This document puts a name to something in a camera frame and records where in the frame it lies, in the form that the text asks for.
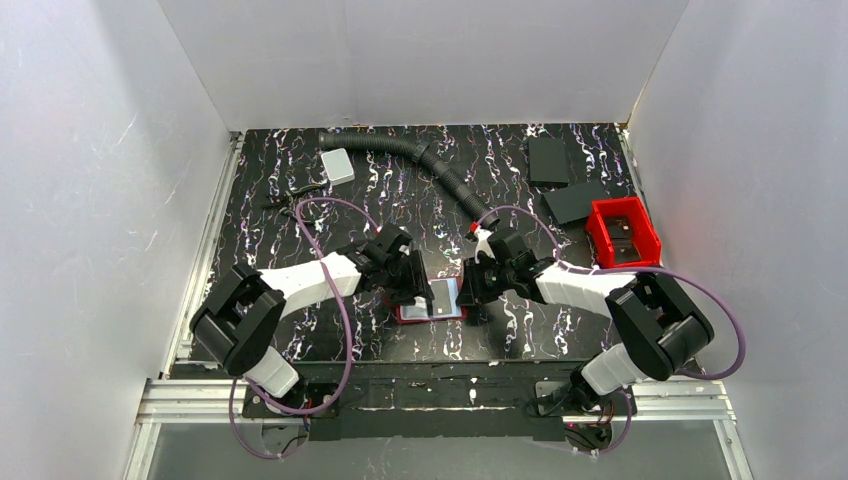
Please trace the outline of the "red card holder wallet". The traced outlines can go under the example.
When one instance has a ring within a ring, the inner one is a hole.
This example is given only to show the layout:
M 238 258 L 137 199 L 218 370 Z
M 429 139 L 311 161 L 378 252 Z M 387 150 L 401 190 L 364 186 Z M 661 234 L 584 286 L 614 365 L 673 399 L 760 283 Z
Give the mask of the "red card holder wallet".
M 459 277 L 429 279 L 434 298 L 417 297 L 412 305 L 396 306 L 396 322 L 406 325 L 466 319 L 467 309 L 458 304 L 459 280 Z

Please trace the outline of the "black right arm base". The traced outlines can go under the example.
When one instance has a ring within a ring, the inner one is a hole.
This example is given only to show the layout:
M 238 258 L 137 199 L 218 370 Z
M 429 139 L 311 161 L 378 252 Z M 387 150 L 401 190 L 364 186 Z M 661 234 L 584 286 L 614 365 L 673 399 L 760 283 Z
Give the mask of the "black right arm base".
M 617 407 L 623 408 L 624 425 L 621 432 L 613 433 L 612 423 Z M 635 416 L 635 401 L 632 391 L 621 387 L 612 393 L 597 396 L 584 383 L 565 383 L 551 393 L 531 398 L 524 406 L 525 414 L 534 419 L 557 417 L 562 419 L 569 412 L 589 415 L 597 407 L 599 413 L 593 422 L 582 426 L 566 426 L 569 441 L 577 438 L 572 448 L 584 455 L 607 454 L 618 448 L 630 433 Z

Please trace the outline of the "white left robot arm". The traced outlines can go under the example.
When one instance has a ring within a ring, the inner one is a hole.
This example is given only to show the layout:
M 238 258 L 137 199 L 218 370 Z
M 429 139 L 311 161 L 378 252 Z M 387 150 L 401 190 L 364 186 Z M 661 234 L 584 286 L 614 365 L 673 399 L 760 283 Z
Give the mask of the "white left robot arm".
M 233 266 L 194 313 L 190 330 L 229 376 L 244 377 L 281 398 L 299 374 L 271 345 L 279 322 L 335 296 L 376 290 L 398 306 L 434 297 L 420 251 L 394 224 L 321 260 L 268 270 L 246 263 Z

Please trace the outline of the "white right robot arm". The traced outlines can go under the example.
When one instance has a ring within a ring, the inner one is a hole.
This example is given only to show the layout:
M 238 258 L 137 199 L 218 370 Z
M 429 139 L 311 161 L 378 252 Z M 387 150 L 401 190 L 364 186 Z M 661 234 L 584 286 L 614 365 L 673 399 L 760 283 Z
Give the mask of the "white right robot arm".
M 578 273 L 539 258 L 512 228 L 474 225 L 474 254 L 463 262 L 461 306 L 479 306 L 508 291 L 545 305 L 564 305 L 609 318 L 620 341 L 574 370 L 556 399 L 590 405 L 646 379 L 674 375 L 714 338 L 714 329 L 679 283 L 654 269 Z

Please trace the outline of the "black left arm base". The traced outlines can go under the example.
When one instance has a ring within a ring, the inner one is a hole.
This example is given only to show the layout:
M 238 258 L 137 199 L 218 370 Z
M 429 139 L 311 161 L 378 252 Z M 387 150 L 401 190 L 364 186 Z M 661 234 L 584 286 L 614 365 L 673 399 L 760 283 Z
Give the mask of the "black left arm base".
M 312 409 L 329 400 L 336 391 L 336 387 L 337 384 L 335 383 L 300 381 L 284 396 L 273 397 L 273 400 L 289 409 Z M 291 417 L 291 414 L 283 412 L 274 404 L 268 403 L 252 387 L 246 389 L 241 415 L 250 419 Z

